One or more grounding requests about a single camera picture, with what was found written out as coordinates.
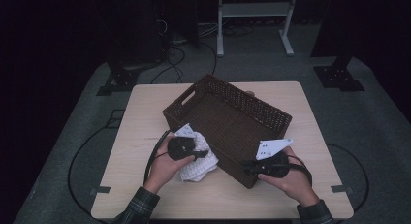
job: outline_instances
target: white cloth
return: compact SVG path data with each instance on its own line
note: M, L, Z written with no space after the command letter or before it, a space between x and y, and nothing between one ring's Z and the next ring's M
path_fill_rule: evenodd
M183 181L200 181L208 172L217 168L218 159L215 154L209 148L208 143L206 142L205 137L198 133L194 132L196 135L195 143L196 147L194 150L208 150L208 154L205 158L197 158L196 161L189 163L184 166L180 171L180 176Z

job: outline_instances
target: table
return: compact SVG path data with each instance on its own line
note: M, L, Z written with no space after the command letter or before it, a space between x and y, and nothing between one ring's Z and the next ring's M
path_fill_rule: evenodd
M101 188L91 214L106 219L123 211L142 186L145 165L163 133L168 130L162 110L191 84L143 84L132 91L115 139ZM324 199L334 218L349 218L353 209L345 192L332 192L341 185L330 153L296 81L232 82L253 91L255 96L293 117L285 138L302 158L313 176L313 189ZM294 219L299 218L297 202L280 190L257 181L247 189L220 168L200 182L181 182L177 174L159 192L161 200L152 214L158 219Z
M294 51L288 40L288 29L293 16L296 0L276 3L223 3L218 0L218 33L217 56L224 56L223 18L225 17L271 17L285 16L284 28L279 30L281 41L288 56L293 56Z

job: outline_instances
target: person's right hand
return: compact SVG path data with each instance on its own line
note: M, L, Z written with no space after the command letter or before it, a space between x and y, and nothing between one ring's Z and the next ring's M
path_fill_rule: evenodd
M283 152L297 157L289 146L285 147ZM293 157L288 159L290 163L301 165L301 162ZM282 178L263 174L258 174L258 178L282 190L287 196L299 202L303 207L315 205L320 201L312 189L307 176L299 170L290 169L290 172Z

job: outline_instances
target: sleeve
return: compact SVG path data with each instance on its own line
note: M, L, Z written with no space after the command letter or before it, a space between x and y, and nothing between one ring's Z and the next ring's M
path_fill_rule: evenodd
M127 208L111 224L145 224L157 206L160 197L140 187Z
M323 200L310 207L297 206L302 224L331 224L333 223L332 215Z

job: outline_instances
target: vr controller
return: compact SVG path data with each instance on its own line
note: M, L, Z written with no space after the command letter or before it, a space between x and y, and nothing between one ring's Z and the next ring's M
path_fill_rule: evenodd
M194 150L195 147L196 143L194 142L194 139L176 137L170 139L168 143L168 153L174 161L183 159L190 155L194 155L194 161L196 161L197 158L205 158L207 156L208 150L196 151Z
M307 176L309 183L312 185L312 175L310 171L306 169L305 165L290 163L288 157L291 156L280 151L274 156L263 160L241 161L240 165L243 167L246 174L254 176L264 174L282 178L290 172L290 169L299 170Z

